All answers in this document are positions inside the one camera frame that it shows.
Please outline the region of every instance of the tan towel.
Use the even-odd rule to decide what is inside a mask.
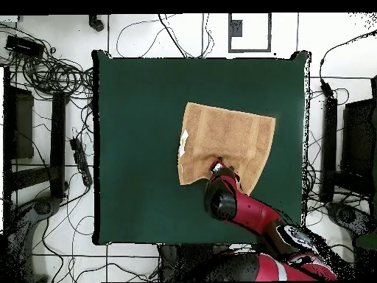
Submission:
[[[274,130],[272,117],[187,103],[178,151],[180,184],[209,179],[210,165],[221,156],[249,195],[266,164]]]

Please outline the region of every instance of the towel fold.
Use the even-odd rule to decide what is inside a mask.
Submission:
[[[209,179],[210,165],[221,156],[249,195],[267,162],[274,130],[272,117],[187,103],[178,153],[180,184]]]

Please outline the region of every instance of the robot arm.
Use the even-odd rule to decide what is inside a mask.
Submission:
[[[286,224],[273,208],[240,192],[238,175],[233,168],[226,167],[222,159],[216,160],[210,171],[212,176],[204,196],[207,213],[215,219],[235,224],[261,237],[273,256],[249,256],[254,257],[254,261],[245,261],[246,268],[248,264],[257,262],[259,274],[264,272],[264,276],[255,276],[256,281],[271,281],[272,272],[275,272],[274,277],[277,280],[281,277],[290,277],[293,280],[337,279],[337,275],[320,256],[323,254],[329,263],[328,254],[335,254],[333,251],[320,253],[313,240],[302,229]]]

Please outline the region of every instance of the cable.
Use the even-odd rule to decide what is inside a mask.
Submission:
[[[349,43],[351,43],[351,42],[357,41],[358,39],[366,38],[366,37],[369,37],[370,35],[376,35],[376,34],[377,34],[377,29],[376,29],[376,30],[373,30],[372,32],[367,32],[367,33],[365,33],[365,34],[363,34],[363,35],[359,35],[359,36],[357,36],[357,37],[355,37],[355,38],[350,39],[349,41],[346,41],[346,42],[344,42],[344,43],[338,44],[338,45],[336,45],[336,46],[330,48],[330,49],[325,53],[325,55],[323,55],[323,58],[322,58],[322,60],[321,60],[321,62],[320,62],[320,80],[321,80],[321,83],[324,83],[324,80],[323,80],[323,78],[322,78],[322,66],[323,66],[323,64],[324,64],[324,62],[325,62],[326,55],[327,55],[330,51],[332,51],[332,50],[334,50],[335,48],[338,48],[338,47],[340,47],[340,46],[344,46],[345,44],[349,44]]]
[[[332,91],[334,91],[335,94],[336,94],[335,99],[338,98],[338,93],[337,92],[340,91],[340,90],[343,90],[343,91],[345,91],[347,93],[347,99],[343,103],[338,103],[338,106],[344,105],[350,99],[350,92],[346,88],[332,89]],[[323,95],[323,91],[312,91],[312,90],[310,90],[310,92],[309,92],[309,99],[312,100],[312,99],[315,99],[317,97],[320,97],[321,95]]]
[[[355,251],[354,251],[352,248],[349,248],[348,246],[346,246],[346,245],[344,245],[344,244],[334,244],[334,245],[332,245],[332,246],[329,246],[328,248],[335,248],[335,247],[337,247],[337,246],[342,246],[343,248],[348,249],[352,254],[355,253]]]
[[[170,33],[170,31],[167,29],[165,23],[162,21],[162,18],[161,18],[161,15],[158,14],[158,19],[160,20],[160,22],[162,23],[163,27],[166,29],[169,37],[172,39],[174,45],[177,47],[177,49],[180,51],[181,55],[186,58],[187,56],[183,53],[183,51],[180,49],[180,46],[177,45],[177,42],[175,42],[174,38],[172,37],[172,34]]]
[[[79,276],[74,281],[75,281],[75,283],[77,283],[77,281],[79,280],[79,278],[81,277],[81,275],[83,275],[84,273],[90,273],[90,272],[98,271],[98,270],[101,270],[103,268],[106,268],[107,266],[116,266],[117,268],[119,268],[120,270],[124,271],[125,273],[129,273],[129,274],[134,275],[135,277],[138,277],[141,281],[152,282],[152,281],[148,280],[147,276],[145,276],[144,274],[137,274],[137,273],[134,273],[132,271],[126,270],[126,269],[122,268],[121,266],[119,266],[118,264],[116,264],[114,262],[109,262],[107,265],[104,265],[104,266],[96,268],[96,269],[84,270],[84,271],[82,271],[79,274]]]
[[[55,281],[55,278],[57,277],[57,275],[59,274],[59,272],[62,270],[63,268],[63,265],[64,265],[64,259],[62,258],[61,255],[59,255],[57,252],[53,251],[51,248],[49,248],[49,246],[47,246],[46,242],[44,241],[45,239],[45,235],[46,235],[46,232],[47,232],[47,229],[49,228],[49,218],[47,218],[47,225],[46,225],[46,228],[44,229],[44,232],[42,234],[42,242],[43,242],[43,245],[44,247],[49,250],[51,253],[55,254],[56,256],[58,256],[60,258],[60,260],[62,261],[62,264],[60,265],[60,268],[59,270],[56,272],[56,274],[54,275],[54,277],[52,278],[52,281],[51,283],[54,283]]]
[[[177,15],[177,14],[172,14],[172,15],[170,15],[170,16],[167,16],[167,17],[166,17],[166,20],[167,20],[168,18],[171,18],[171,17],[176,16],[176,15]],[[135,26],[135,25],[143,24],[143,23],[155,22],[155,21],[160,21],[160,19],[151,20],[151,21],[139,21],[139,22],[136,22],[136,23],[132,23],[132,24],[130,24],[130,25],[127,25],[125,28],[123,28],[123,29],[121,30],[121,32],[119,33],[118,38],[116,39],[116,51],[118,52],[118,54],[119,54],[121,57],[125,57],[124,55],[122,55],[122,54],[119,52],[119,49],[118,49],[119,39],[120,39],[121,34],[123,33],[123,31],[125,31],[128,27],[131,27],[131,26]]]

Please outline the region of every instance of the dark green tabletop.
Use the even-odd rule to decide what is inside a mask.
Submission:
[[[293,60],[97,57],[99,244],[255,242],[244,229],[205,213],[205,181],[179,184],[177,151],[187,102],[276,118],[252,196],[300,222],[306,52]]]

